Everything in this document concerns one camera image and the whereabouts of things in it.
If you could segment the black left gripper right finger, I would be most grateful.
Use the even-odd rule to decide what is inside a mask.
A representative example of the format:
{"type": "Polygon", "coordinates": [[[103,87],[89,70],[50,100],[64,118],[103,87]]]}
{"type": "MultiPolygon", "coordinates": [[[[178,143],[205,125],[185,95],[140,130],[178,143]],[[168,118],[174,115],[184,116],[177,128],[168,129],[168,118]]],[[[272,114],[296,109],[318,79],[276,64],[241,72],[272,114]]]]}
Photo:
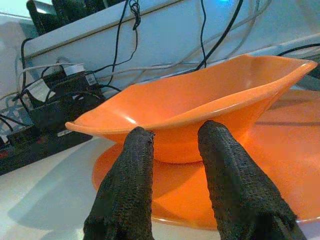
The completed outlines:
{"type": "Polygon", "coordinates": [[[225,125],[208,120],[197,139],[222,240],[306,239],[276,185],[225,125]]]}

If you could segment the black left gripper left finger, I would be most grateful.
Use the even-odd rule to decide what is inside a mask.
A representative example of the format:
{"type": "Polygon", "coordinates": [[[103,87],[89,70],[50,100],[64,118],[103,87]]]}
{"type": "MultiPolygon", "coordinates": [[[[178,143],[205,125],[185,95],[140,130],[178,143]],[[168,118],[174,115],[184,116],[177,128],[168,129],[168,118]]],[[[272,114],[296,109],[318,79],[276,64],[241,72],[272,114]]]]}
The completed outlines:
{"type": "Polygon", "coordinates": [[[85,240],[152,240],[154,134],[138,126],[97,191],[85,240]]]}

